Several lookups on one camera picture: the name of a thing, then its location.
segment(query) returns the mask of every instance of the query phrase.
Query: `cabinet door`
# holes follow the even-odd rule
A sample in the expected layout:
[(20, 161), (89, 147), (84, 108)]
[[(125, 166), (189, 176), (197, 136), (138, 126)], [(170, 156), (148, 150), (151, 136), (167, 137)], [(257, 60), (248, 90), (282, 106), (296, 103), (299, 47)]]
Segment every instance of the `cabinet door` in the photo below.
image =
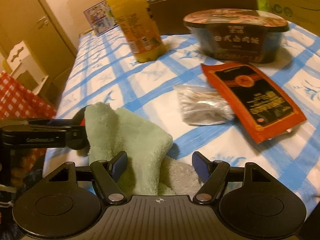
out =
[(25, 41), (39, 65), (62, 92), (75, 57), (47, 17), (38, 0), (0, 0), (0, 44), (9, 54), (14, 45)]

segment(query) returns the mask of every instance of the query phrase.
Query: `circular pad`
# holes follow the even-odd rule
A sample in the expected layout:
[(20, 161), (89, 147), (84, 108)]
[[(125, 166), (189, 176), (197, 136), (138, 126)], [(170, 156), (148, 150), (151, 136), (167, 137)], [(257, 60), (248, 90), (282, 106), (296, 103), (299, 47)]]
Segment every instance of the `circular pad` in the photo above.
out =
[(58, 216), (68, 212), (73, 205), (71, 198), (65, 195), (48, 195), (42, 197), (36, 203), (36, 209), (47, 216)]
[(283, 210), (282, 202), (268, 195), (251, 197), (247, 200), (246, 206), (252, 213), (262, 217), (275, 216)]
[(67, 182), (36, 185), (22, 195), (12, 211), (19, 227), (37, 238), (64, 238), (95, 223), (101, 211), (99, 199)]
[(244, 186), (235, 189), (223, 196), (219, 211), (236, 232), (256, 239), (288, 236), (300, 228), (306, 216), (303, 202), (294, 193), (274, 192), (272, 187), (259, 192)]

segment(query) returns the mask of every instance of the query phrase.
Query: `clear plastic bag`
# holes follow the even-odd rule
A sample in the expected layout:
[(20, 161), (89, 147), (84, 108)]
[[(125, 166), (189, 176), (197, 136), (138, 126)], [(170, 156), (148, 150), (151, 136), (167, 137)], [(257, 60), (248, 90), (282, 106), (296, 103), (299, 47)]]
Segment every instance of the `clear plastic bag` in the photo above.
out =
[(175, 85), (182, 120), (192, 125), (212, 125), (235, 117), (226, 100), (213, 88)]

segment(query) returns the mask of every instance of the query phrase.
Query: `green towel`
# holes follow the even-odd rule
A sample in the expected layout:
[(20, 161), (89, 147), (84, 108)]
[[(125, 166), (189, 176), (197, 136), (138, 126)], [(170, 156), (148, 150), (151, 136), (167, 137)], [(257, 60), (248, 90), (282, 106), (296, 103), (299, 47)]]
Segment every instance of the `green towel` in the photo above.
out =
[(127, 152), (127, 169), (117, 183), (127, 197), (194, 195), (200, 188), (192, 166), (165, 157), (172, 136), (156, 124), (125, 108), (113, 110), (104, 103), (87, 106), (84, 117), (89, 163), (111, 160), (121, 150)]

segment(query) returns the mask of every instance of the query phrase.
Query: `cardboard box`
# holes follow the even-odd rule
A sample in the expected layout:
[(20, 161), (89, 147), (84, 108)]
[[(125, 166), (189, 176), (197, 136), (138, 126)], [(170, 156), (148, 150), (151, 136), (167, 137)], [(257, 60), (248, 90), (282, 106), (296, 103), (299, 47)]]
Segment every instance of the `cardboard box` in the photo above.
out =
[(268, 0), (269, 10), (320, 35), (320, 0)]

